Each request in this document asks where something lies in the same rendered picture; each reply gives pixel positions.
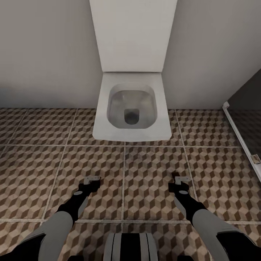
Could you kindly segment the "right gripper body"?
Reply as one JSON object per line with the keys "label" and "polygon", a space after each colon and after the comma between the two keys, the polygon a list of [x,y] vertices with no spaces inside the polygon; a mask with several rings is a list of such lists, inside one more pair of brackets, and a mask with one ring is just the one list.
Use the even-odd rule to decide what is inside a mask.
{"label": "right gripper body", "polygon": [[181,183],[180,185],[176,185],[175,182],[174,183],[168,183],[169,186],[169,192],[175,192],[175,190],[177,188],[182,188],[185,189],[188,192],[188,185],[185,183]]}

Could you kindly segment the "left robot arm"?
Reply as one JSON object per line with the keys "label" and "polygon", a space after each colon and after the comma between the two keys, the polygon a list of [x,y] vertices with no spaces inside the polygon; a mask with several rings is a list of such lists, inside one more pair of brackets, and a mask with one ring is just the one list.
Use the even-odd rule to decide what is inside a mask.
{"label": "left robot arm", "polygon": [[100,188],[100,176],[87,176],[65,204],[39,228],[27,235],[0,261],[57,261],[70,230],[88,204],[90,193]]}

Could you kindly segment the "robot trunk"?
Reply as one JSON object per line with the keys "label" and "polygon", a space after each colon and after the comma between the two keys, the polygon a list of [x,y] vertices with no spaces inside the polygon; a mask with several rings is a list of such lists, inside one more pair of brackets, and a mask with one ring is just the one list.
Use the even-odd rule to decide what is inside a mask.
{"label": "robot trunk", "polygon": [[158,261],[151,233],[110,233],[103,261]]}

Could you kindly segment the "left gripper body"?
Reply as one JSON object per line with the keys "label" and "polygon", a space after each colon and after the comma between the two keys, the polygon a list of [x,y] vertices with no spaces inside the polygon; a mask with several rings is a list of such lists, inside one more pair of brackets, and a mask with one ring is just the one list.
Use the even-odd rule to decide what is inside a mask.
{"label": "left gripper body", "polygon": [[90,184],[88,184],[88,185],[84,185],[84,183],[81,183],[81,184],[79,184],[79,190],[82,188],[87,188],[87,189],[89,189],[90,193],[91,192],[94,193],[94,192],[97,192],[97,190],[98,190],[98,183],[90,182]]}

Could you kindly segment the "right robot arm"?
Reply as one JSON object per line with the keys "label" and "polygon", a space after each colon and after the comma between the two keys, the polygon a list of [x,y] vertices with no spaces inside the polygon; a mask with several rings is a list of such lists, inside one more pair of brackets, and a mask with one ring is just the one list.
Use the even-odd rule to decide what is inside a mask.
{"label": "right robot arm", "polygon": [[261,248],[240,229],[189,196],[188,185],[183,181],[191,178],[175,176],[175,182],[168,183],[169,192],[175,193],[176,207],[191,222],[214,261],[261,261]]}

